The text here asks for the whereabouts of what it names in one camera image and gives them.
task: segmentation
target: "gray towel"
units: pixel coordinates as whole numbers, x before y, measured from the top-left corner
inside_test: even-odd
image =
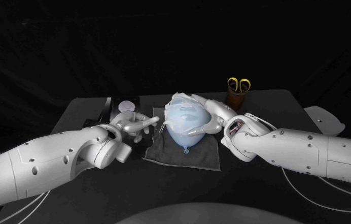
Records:
[[[165,166],[190,167],[206,170],[220,171],[220,156],[217,153],[217,140],[213,135],[206,134],[198,143],[188,148],[184,154],[184,148],[173,140],[167,127],[160,133],[164,122],[164,108],[154,108],[154,115],[160,117],[157,122],[152,145],[147,149],[142,159]]]

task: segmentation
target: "black curtain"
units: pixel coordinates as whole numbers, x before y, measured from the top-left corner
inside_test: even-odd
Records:
[[[73,98],[226,91],[232,76],[347,124],[350,4],[1,0],[0,151],[50,133]]]

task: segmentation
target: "black table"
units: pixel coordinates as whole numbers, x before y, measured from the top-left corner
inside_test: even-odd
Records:
[[[224,101],[226,92],[198,93]],[[141,112],[152,116],[152,107],[164,107],[171,95],[139,96]],[[98,120],[106,98],[75,99],[62,115],[53,133],[79,130],[86,119]],[[246,112],[276,128],[321,133],[298,101],[286,90],[250,91],[239,114]],[[134,145],[125,161],[114,161],[105,169],[89,169],[73,181],[52,190],[42,206],[24,223],[116,223],[155,207],[188,202],[230,203],[280,214],[303,223],[348,223],[351,214],[324,209],[306,201],[292,189],[282,170],[257,156],[240,161],[219,141],[221,171],[161,166],[141,159],[151,145],[151,135]],[[345,193],[315,176],[286,170],[288,177],[311,200],[334,208],[350,206]],[[350,190],[350,183],[334,180]],[[9,203],[0,220],[22,209],[34,197]],[[19,223],[39,201],[6,223]]]

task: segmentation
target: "scissors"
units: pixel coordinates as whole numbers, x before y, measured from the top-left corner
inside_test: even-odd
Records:
[[[240,89],[240,93],[246,92],[250,89],[250,81],[246,78],[243,78],[240,80],[240,82],[237,82],[237,79],[236,78],[229,78],[229,81],[230,80],[234,80],[236,81],[236,89],[233,88],[233,86],[229,83],[229,87],[230,87],[230,89],[232,89],[233,92],[237,92],[237,86],[239,86],[239,89]],[[246,90],[242,89],[242,82],[246,82],[249,84],[249,86],[243,86],[243,88],[246,88]]]

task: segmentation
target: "pen holder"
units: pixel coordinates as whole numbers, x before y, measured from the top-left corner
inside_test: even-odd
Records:
[[[239,109],[242,108],[246,94],[247,94],[247,91],[245,91],[243,93],[233,92],[233,90],[229,86],[226,104],[234,111],[239,111]]]

